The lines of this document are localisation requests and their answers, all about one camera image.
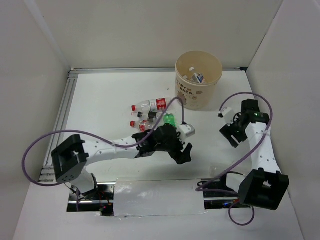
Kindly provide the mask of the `green plastic bottle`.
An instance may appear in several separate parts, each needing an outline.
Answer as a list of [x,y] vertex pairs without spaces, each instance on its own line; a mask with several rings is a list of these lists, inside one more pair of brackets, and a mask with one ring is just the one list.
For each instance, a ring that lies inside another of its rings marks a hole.
[[176,118],[175,118],[175,115],[173,113],[166,113],[163,118],[163,123],[164,124],[170,124],[172,125],[173,127],[176,127]]

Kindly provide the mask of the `clear bottle red label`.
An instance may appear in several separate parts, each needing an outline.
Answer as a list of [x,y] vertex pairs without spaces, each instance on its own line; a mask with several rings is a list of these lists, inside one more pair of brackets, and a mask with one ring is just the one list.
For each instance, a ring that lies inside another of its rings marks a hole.
[[172,98],[170,97],[162,97],[162,98],[145,100],[132,105],[131,110],[133,112],[146,112],[146,111],[161,112],[168,107],[168,104],[171,100]]
[[147,120],[138,120],[138,121],[132,120],[130,121],[129,125],[141,133],[151,130],[153,128],[157,129],[159,127],[159,125],[156,125],[155,123],[151,123]]

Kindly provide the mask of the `clear bottle blue white label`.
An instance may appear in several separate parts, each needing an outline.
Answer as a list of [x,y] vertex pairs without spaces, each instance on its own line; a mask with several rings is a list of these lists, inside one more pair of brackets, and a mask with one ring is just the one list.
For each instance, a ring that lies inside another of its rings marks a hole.
[[206,84],[206,80],[202,73],[199,73],[195,70],[194,67],[189,68],[189,72],[191,73],[190,80],[197,84]]

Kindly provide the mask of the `clear bottle black label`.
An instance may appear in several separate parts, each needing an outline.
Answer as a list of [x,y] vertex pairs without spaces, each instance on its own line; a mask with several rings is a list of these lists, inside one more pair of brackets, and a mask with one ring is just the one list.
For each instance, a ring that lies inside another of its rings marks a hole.
[[161,118],[161,111],[138,111],[136,116],[142,121],[155,122]]

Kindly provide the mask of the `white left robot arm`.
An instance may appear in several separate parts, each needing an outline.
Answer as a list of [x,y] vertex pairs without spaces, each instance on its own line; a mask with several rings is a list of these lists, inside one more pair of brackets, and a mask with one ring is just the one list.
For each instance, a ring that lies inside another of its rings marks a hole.
[[96,177],[87,166],[115,159],[137,159],[167,152],[178,164],[190,162],[192,144],[186,139],[195,134],[189,124],[174,127],[166,123],[154,131],[133,134],[108,144],[104,141],[85,141],[79,134],[68,137],[51,152],[55,180],[70,183],[86,200],[97,197],[100,189]]

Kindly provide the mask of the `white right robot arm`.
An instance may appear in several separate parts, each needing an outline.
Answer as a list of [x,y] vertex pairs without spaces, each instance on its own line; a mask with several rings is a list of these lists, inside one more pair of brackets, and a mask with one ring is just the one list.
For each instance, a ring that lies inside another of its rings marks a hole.
[[281,173],[269,132],[270,116],[260,111],[257,100],[241,103],[241,111],[223,108],[218,116],[225,121],[220,133],[232,147],[248,141],[251,171],[247,175],[229,171],[222,177],[218,190],[223,196],[236,192],[243,205],[275,211],[289,186],[289,177]]

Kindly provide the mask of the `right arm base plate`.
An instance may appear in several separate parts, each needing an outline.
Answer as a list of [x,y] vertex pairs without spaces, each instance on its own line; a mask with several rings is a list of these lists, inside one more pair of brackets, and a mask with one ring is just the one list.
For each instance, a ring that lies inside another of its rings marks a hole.
[[218,191],[203,192],[205,210],[228,209],[233,203],[238,201],[238,194],[227,187],[225,177],[216,179],[207,188]]

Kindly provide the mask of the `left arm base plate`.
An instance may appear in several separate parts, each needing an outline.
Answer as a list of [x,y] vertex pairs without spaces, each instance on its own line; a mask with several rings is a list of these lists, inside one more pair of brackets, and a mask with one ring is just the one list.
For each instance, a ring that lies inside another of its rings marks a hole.
[[65,185],[69,189],[69,197],[66,211],[97,212],[104,217],[114,216],[114,193],[116,182],[98,182],[98,192],[86,199],[82,194],[77,195],[77,188],[73,185]]

